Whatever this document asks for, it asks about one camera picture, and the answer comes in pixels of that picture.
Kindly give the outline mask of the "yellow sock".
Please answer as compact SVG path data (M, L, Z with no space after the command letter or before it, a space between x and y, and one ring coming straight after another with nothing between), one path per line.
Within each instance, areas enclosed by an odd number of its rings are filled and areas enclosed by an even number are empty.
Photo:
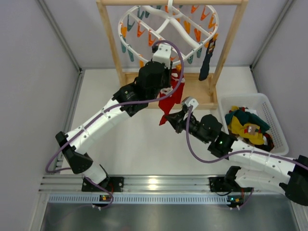
M239 135L244 139L248 139L254 145L263 145L264 139L260 126L246 123L242 125L237 117L233 116L228 125L228 129L232 134Z

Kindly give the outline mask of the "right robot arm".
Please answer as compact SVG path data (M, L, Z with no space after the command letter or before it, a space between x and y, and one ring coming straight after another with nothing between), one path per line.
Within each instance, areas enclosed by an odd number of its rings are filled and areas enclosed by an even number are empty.
M257 188L280 193L299 205L308 204L308 158L289 158L264 152L223 132L222 124L213 115L198 121L188 110L169 114L166 120L176 133L186 132L207 143L214 160L197 158L202 163L229 160L235 164L227 171L227 187Z

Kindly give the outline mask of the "white oval clip hanger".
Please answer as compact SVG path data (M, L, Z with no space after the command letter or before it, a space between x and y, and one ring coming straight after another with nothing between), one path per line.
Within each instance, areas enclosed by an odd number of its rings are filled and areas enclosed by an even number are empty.
M168 26L174 26L175 30L184 39L188 45L192 47L192 50L188 54L181 54L184 61L189 64L192 63L193 57L196 55L201 57L203 47L208 47L211 40L217 39L219 18L218 13L211 5L205 5L201 15L201 21L204 21L207 16L211 16L207 28L203 28L198 25L190 17L183 14L180 9L171 5L173 1L169 1L165 9L162 10L161 5L148 6L133 6L130 8L120 19L118 24L118 35L121 41L121 50L123 53L128 53L130 61L134 62L134 57L138 57L141 64L144 64L148 60L145 59L140 53L135 51L130 44L126 42L126 34L134 25L137 25L137 37L140 37L144 32L148 32L148 45L153 46L156 41L162 41L164 38L161 33ZM161 17L164 21L158 29L150 27L144 19L149 18L150 15L156 15Z

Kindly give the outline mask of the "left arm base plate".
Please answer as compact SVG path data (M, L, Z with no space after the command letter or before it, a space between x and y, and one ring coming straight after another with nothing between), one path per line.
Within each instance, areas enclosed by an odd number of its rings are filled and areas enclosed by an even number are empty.
M124 187L124 178L123 177L109 177L105 179L103 182L99 183L101 188L106 189L109 192L122 192ZM83 179L82 183L82 192L102 192L101 189L94 186L87 179Z

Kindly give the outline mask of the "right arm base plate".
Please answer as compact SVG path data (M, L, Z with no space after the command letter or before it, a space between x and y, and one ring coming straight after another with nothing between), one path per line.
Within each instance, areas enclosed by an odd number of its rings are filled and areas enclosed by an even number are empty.
M247 193L252 190L250 187L241 187L234 180L226 180L224 177L210 177L209 185L211 192L214 193Z

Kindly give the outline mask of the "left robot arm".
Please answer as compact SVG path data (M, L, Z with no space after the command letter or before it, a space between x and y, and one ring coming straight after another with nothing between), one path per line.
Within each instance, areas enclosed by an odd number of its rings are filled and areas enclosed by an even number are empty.
M74 174L82 174L103 188L107 186L106 171L89 157L88 149L111 128L148 107L148 101L156 99L161 89L170 87L171 69L171 64L147 62L134 81L122 86L88 121L68 133L56 134Z

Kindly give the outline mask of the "red sock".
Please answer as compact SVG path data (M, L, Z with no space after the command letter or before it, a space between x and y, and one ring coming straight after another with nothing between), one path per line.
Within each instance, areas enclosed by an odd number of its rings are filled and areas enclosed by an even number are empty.
M160 91L159 97L164 97L168 95L173 89L176 87L177 83L180 79L180 69L174 68L171 70L171 86L169 88L162 89ZM168 98L165 98L161 101L159 101L158 106L159 108L164 112L164 115L162 116L159 125L163 125L167 122L165 115L168 115L173 108L175 104L180 104L182 95L183 95L183 89L185 85L185 78L183 77L181 80L181 83L177 90Z

